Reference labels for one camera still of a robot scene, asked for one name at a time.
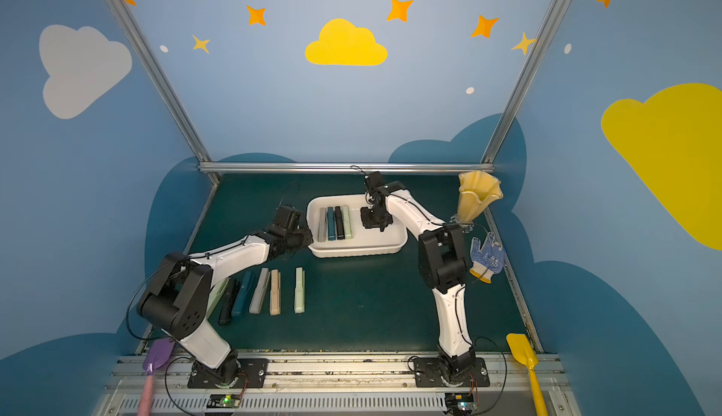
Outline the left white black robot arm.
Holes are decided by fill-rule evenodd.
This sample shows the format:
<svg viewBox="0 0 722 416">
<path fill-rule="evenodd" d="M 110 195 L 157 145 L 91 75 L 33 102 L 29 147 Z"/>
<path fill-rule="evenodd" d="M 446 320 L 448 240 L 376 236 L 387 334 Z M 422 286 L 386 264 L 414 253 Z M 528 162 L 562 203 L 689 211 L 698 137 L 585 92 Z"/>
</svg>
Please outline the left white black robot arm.
<svg viewBox="0 0 722 416">
<path fill-rule="evenodd" d="M 193 357 L 195 376 L 190 385 L 201 389 L 241 387 L 237 352 L 208 321 L 212 290 L 238 272 L 311 243 L 304 213 L 282 205 L 269 226 L 236 242 L 202 254 L 168 254 L 139 298 L 137 314 Z"/>
</svg>

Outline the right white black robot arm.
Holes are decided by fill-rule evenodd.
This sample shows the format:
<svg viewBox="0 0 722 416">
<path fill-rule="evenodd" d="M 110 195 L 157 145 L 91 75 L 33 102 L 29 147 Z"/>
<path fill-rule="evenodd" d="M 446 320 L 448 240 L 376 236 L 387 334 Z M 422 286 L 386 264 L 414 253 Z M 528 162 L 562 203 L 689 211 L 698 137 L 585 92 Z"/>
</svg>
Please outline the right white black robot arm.
<svg viewBox="0 0 722 416">
<path fill-rule="evenodd" d="M 364 227 L 383 231 L 398 222 L 417 239 L 419 274 L 432 289 L 438 317 L 441 376 L 448 384 L 460 384 L 476 364 L 464 304 L 471 262 L 462 227 L 434 216 L 399 181 L 387 183 L 379 172 L 365 173 L 364 181 Z"/>
</svg>

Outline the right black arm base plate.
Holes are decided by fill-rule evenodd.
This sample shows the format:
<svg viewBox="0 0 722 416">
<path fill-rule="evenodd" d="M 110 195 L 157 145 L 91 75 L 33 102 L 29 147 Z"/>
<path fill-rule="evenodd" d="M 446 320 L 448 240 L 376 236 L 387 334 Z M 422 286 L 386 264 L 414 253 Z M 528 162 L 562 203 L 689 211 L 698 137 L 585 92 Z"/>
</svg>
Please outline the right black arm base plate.
<svg viewBox="0 0 722 416">
<path fill-rule="evenodd" d="M 491 385 L 484 359 L 477 358 L 471 367 L 456 376 L 444 374 L 442 361 L 438 357 L 412 356 L 407 361 L 418 388 L 487 388 Z"/>
</svg>

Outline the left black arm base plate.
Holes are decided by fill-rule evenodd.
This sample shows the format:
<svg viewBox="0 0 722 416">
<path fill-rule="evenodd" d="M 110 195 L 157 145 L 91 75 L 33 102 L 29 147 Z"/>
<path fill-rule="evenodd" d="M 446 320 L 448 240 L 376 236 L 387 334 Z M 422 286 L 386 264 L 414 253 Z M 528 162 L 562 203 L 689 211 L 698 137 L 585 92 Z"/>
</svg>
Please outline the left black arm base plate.
<svg viewBox="0 0 722 416">
<path fill-rule="evenodd" d="M 267 359 L 228 359 L 212 369 L 194 361 L 187 383 L 189 389 L 259 389 L 264 386 Z"/>
</svg>

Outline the white plastic storage box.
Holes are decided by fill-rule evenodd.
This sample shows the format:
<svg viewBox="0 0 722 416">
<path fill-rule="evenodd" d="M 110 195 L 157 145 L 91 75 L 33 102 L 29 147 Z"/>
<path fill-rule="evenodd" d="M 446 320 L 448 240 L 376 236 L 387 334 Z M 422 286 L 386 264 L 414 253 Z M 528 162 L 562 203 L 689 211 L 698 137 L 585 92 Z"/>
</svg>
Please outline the white plastic storage box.
<svg viewBox="0 0 722 416">
<path fill-rule="evenodd" d="M 325 242 L 318 241 L 319 214 L 322 207 L 348 205 L 351 211 L 353 238 Z M 366 197 L 362 194 L 319 197 L 312 200 L 306 208 L 308 228 L 313 235 L 310 245 L 312 253 L 319 258 L 354 257 L 377 254 L 395 254 L 406 244 L 406 229 L 398 222 L 387 226 L 381 232 L 378 228 L 366 229 L 360 216 L 360 209 L 367 207 Z"/>
</svg>

